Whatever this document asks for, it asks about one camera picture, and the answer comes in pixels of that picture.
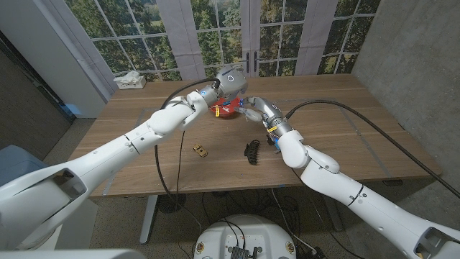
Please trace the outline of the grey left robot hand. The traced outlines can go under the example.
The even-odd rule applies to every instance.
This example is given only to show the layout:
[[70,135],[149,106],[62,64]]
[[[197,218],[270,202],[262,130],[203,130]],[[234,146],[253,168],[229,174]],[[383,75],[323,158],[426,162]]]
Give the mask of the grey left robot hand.
[[230,65],[222,67],[216,74],[216,79],[219,79],[220,84],[211,91],[211,104],[220,98],[233,101],[239,93],[244,94],[248,87],[244,74]]

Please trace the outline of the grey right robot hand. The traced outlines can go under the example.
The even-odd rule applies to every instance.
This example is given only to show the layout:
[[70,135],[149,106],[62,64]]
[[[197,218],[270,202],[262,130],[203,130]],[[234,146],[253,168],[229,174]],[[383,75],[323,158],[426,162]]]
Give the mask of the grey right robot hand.
[[263,123],[269,133],[278,137],[293,130],[280,109],[267,99],[250,96],[241,100],[234,110],[249,120]]

